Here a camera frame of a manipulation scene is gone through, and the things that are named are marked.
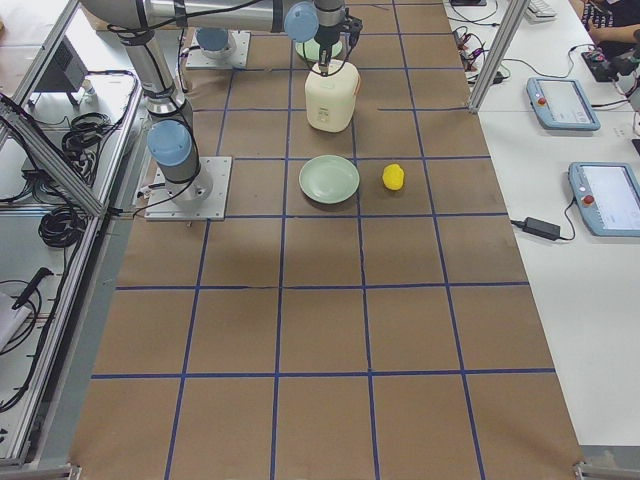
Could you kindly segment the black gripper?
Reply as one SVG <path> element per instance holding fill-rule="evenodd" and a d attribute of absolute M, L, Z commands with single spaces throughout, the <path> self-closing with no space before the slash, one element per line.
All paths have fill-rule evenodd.
<path fill-rule="evenodd" d="M 345 19 L 345 10 L 316 10 L 319 27 L 314 37 L 321 46 L 319 48 L 318 69 L 321 76 L 329 75 L 330 48 L 338 40 L 342 31 L 342 24 Z"/>

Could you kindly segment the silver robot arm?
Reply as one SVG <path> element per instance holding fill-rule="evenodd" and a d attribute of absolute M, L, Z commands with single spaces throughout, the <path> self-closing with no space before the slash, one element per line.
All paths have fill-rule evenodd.
<path fill-rule="evenodd" d="M 224 28 L 200 28 L 195 38 L 205 57 L 213 60 L 226 60 L 236 50 L 232 34 Z"/>
<path fill-rule="evenodd" d="M 164 26 L 285 33 L 319 46 L 319 72 L 326 76 L 333 46 L 342 35 L 352 46 L 363 27 L 343 1 L 85 1 L 83 8 L 106 22 L 124 46 L 154 122 L 147 136 L 165 179 L 170 201 L 207 198 L 214 186 L 199 157 L 192 108 L 176 85 L 156 38 Z"/>

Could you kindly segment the green plate near arm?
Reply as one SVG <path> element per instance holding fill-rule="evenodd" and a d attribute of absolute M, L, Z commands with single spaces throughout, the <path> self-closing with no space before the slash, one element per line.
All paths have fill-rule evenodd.
<path fill-rule="evenodd" d="M 298 182 L 302 192 L 311 200 L 337 204 L 356 193 L 360 175 L 350 160 L 337 155 L 321 155 L 302 166 Z"/>
<path fill-rule="evenodd" d="M 317 63 L 319 61 L 320 46 L 314 39 L 310 39 L 304 43 L 295 42 L 294 47 L 301 59 L 311 63 Z M 336 58 L 342 50 L 343 43 L 341 41 L 336 42 L 331 47 L 331 58 Z"/>

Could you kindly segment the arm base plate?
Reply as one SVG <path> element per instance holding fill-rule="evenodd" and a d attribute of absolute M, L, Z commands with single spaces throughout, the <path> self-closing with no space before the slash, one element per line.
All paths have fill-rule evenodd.
<path fill-rule="evenodd" d="M 201 157 L 200 173 L 190 186 L 167 183 L 160 167 L 154 182 L 164 186 L 150 193 L 151 206 L 143 211 L 148 221 L 223 221 L 231 178 L 231 157 Z"/>
<path fill-rule="evenodd" d="M 243 70 L 246 68 L 250 32 L 223 28 L 195 30 L 187 49 L 188 70 Z"/>

